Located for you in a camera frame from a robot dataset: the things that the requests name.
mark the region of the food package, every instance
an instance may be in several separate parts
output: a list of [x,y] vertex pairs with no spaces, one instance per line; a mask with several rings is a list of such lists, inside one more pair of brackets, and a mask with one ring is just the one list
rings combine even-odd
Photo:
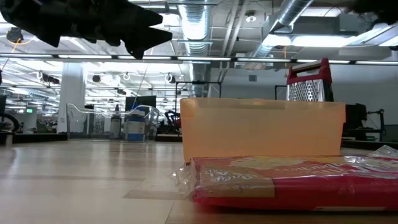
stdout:
[[196,203],[266,210],[398,210],[398,158],[195,157],[173,173]]

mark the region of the orange plastic bin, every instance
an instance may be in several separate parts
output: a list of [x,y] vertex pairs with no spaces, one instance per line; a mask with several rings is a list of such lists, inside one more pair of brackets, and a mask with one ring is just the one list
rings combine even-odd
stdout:
[[180,104],[185,162],[340,154],[344,103],[189,98]]

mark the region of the red package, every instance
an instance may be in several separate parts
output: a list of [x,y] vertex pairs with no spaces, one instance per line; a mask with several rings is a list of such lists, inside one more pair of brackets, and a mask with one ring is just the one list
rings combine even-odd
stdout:
[[193,158],[174,173],[194,202],[266,210],[398,210],[398,159]]

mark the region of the wooden floor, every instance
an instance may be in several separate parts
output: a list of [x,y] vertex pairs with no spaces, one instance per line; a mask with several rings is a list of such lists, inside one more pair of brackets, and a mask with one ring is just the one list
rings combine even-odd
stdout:
[[[345,151],[345,154],[358,151]],[[181,198],[180,143],[70,141],[0,149],[0,223],[398,223],[387,213],[242,212]]]

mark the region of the air duct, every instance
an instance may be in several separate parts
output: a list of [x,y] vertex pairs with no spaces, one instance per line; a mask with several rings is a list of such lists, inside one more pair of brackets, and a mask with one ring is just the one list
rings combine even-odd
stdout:
[[[186,4],[179,5],[181,15],[182,32],[185,40],[206,40],[210,26],[209,6]],[[185,50],[189,56],[207,56],[209,45],[206,43],[186,43]],[[190,64],[191,81],[210,81],[210,65],[205,63]],[[207,95],[209,86],[194,86],[193,92],[196,97]]]
[[313,0],[285,0],[280,6],[280,10],[269,16],[264,23],[263,33],[265,39],[257,50],[253,52],[251,57],[266,57],[269,52],[271,52],[272,48],[275,47],[267,43],[268,34],[284,27],[288,27],[285,32],[291,32],[294,22],[312,2]]

